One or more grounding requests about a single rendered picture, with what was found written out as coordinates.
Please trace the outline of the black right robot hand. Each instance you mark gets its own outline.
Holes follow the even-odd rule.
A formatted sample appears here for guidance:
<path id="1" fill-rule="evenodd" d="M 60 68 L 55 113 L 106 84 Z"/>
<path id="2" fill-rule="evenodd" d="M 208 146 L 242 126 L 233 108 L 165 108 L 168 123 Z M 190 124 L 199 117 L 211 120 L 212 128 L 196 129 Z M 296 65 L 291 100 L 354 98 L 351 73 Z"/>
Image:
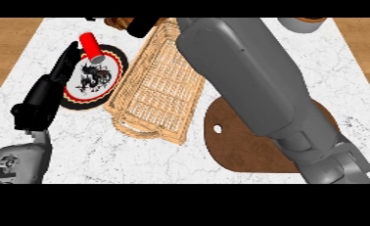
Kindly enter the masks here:
<path id="1" fill-rule="evenodd" d="M 129 26 L 128 32 L 137 38 L 144 38 L 151 31 L 156 23 L 159 21 L 159 17 L 137 17 L 134 18 Z"/>

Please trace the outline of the brown croissant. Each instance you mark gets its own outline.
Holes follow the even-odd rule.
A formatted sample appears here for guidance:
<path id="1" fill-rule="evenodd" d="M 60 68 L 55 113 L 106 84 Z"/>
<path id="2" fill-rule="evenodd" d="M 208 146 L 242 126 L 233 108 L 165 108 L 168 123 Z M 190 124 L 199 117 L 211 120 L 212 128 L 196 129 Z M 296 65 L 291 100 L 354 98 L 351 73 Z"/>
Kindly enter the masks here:
<path id="1" fill-rule="evenodd" d="M 110 25 L 111 27 L 117 28 L 119 30 L 126 29 L 132 21 L 134 21 L 132 18 L 106 18 L 104 19 L 104 23 Z"/>

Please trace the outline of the tan wicker basket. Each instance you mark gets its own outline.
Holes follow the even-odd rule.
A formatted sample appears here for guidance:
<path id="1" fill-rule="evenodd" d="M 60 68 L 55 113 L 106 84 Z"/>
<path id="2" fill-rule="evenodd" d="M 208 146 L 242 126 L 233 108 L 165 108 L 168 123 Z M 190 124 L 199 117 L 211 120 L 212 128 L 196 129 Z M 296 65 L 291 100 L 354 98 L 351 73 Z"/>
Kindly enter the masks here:
<path id="1" fill-rule="evenodd" d="M 154 27 L 104 108 L 128 136 L 183 145 L 206 79 L 178 52 L 180 33 L 177 18 Z"/>

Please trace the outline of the brown wooden cutting board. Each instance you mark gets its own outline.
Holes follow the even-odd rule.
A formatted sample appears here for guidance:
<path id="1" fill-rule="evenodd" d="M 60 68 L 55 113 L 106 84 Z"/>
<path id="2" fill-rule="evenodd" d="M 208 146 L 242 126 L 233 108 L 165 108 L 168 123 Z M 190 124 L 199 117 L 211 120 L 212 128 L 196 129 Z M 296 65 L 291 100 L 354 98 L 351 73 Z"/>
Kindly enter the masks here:
<path id="1" fill-rule="evenodd" d="M 217 163 L 234 172 L 298 173 L 273 140 L 257 137 L 224 98 L 209 106 L 205 140 Z"/>

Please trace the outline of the red can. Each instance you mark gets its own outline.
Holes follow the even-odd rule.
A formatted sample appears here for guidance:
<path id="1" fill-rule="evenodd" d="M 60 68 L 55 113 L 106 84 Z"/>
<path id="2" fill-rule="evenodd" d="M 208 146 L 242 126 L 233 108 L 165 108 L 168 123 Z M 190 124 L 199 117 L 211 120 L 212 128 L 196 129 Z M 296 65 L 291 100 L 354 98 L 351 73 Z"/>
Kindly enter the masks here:
<path id="1" fill-rule="evenodd" d="M 100 48 L 95 36 L 91 32 L 85 32 L 80 35 L 80 42 L 82 42 L 85 51 L 88 53 L 91 62 L 94 64 L 100 64 L 104 61 L 106 57 L 104 57 L 103 50 Z"/>

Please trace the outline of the white plate with black dragon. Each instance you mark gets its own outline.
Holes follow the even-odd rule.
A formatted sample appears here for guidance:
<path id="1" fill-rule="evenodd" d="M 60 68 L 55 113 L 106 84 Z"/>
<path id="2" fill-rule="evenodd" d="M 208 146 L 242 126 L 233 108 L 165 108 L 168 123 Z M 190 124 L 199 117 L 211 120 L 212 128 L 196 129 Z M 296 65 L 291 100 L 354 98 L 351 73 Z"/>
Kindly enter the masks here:
<path id="1" fill-rule="evenodd" d="M 64 88 L 61 106 L 74 111 L 97 108 L 107 102 L 129 68 L 123 51 L 104 44 L 100 48 L 104 55 L 100 64 L 91 62 L 86 51 L 80 50 L 82 61 Z"/>

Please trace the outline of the grey round container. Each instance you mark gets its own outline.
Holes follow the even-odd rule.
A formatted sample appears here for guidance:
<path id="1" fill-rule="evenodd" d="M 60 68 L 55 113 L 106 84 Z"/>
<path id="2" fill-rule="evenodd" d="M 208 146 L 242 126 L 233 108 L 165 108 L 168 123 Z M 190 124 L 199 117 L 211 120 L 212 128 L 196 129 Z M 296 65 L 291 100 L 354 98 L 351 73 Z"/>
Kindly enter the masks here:
<path id="1" fill-rule="evenodd" d="M 280 24 L 296 33 L 313 33 L 323 25 L 326 18 L 279 18 Z"/>

